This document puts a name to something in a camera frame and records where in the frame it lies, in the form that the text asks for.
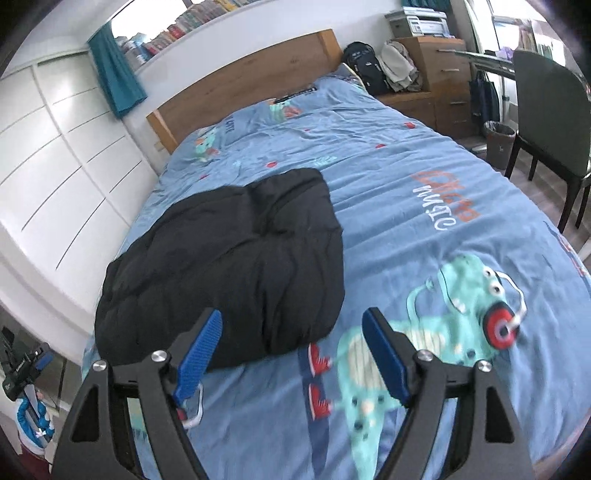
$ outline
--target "metal screw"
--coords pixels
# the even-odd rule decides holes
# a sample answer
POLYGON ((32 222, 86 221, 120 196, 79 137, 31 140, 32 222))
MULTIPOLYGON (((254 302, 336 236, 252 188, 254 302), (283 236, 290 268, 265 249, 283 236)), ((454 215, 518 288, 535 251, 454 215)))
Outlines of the metal screw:
POLYGON ((92 364, 92 369, 95 372, 102 372, 105 368, 107 368, 107 362, 104 360, 97 360, 95 363, 92 364))
POLYGON ((153 362, 164 362, 168 357, 168 354, 164 350, 156 350, 152 353, 152 361, 153 362))
POLYGON ((429 350, 419 350, 417 352, 417 358, 423 362, 430 362, 433 360, 433 354, 429 350))
POLYGON ((487 374, 492 370, 492 364, 486 360, 480 360, 478 362, 478 370, 487 374))

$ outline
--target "black jacket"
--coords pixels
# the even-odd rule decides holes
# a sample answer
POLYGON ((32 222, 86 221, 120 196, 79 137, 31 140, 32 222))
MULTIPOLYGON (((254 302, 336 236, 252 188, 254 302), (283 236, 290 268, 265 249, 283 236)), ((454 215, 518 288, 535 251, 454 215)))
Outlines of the black jacket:
POLYGON ((317 170, 181 200, 107 268, 96 345, 112 365, 167 349, 205 307, 222 312, 209 370, 326 336, 345 295, 342 229, 317 170))

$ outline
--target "dark chair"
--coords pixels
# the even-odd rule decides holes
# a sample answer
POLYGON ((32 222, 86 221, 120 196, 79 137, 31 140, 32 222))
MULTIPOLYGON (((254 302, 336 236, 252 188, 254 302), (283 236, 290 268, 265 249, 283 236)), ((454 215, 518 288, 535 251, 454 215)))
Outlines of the dark chair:
POLYGON ((567 194, 558 223, 561 233, 579 190, 584 188, 578 228, 591 189, 591 103, 585 87, 569 69, 531 51, 517 50, 513 64, 519 132, 505 177, 511 178, 517 155, 523 148, 533 156, 528 180, 533 179, 539 161, 563 179, 567 194))

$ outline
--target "chair leg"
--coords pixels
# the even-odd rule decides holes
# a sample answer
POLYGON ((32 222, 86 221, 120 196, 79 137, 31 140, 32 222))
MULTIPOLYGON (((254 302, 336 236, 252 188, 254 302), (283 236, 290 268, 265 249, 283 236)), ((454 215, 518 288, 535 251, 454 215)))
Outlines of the chair leg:
POLYGON ((535 168, 538 166, 538 157, 534 157, 531 159, 531 167, 530 167, 530 174, 527 176, 529 181, 534 179, 535 168))
POLYGON ((509 157, 509 163, 507 164, 507 168, 505 170, 505 177, 510 179, 511 174, 513 173, 513 168, 515 167, 515 162, 517 161, 517 155, 519 154, 519 150, 521 150, 521 139, 519 138, 519 134, 515 136, 515 142, 513 143, 513 148, 511 149, 511 156, 509 157))
POLYGON ((577 198, 577 194, 581 189, 581 180, 574 179, 568 182, 567 189, 566 189, 566 201, 564 203, 564 210, 562 210, 562 216, 560 217, 560 222, 558 223, 558 231, 560 233, 564 232, 564 228, 566 227, 566 223, 569 221, 570 211, 573 209, 574 201, 577 198))
POLYGON ((579 209, 579 216, 577 217, 577 223, 575 223, 575 227, 579 228, 581 226, 581 222, 583 221, 583 215, 585 214, 585 208, 587 206, 587 200, 589 199, 589 191, 591 190, 591 185, 585 187, 583 191, 583 200, 581 200, 581 208, 579 209))

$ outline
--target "blue gripper pad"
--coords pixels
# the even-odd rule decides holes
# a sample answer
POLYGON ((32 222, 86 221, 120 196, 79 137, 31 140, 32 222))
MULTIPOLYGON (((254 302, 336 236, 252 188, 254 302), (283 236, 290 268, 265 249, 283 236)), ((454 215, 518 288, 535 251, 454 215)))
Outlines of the blue gripper pad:
POLYGON ((37 359, 35 363, 35 369, 38 371, 42 371, 49 363, 53 360, 53 353, 52 352, 44 352, 41 356, 37 359))
POLYGON ((361 328, 388 392, 408 406, 419 386, 412 343, 394 332, 377 308, 365 311, 361 328))
POLYGON ((198 330, 197 336, 194 337, 186 355, 177 366, 177 386, 172 395, 177 406, 181 406, 184 400, 195 395, 205 369, 212 359, 213 351, 222 336, 222 314, 218 310, 210 309, 204 314, 209 315, 206 319, 200 317, 191 330, 191 334, 198 330))

